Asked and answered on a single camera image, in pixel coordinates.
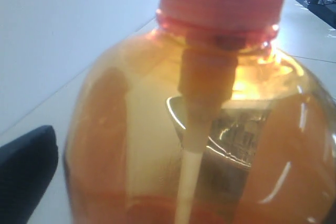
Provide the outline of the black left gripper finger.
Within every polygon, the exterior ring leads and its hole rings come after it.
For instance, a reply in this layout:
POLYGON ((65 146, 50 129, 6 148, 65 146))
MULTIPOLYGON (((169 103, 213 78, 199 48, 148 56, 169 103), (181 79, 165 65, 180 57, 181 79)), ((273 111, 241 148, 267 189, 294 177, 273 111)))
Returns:
POLYGON ((58 160, 51 125, 1 146, 1 223, 27 223, 55 174, 58 160))

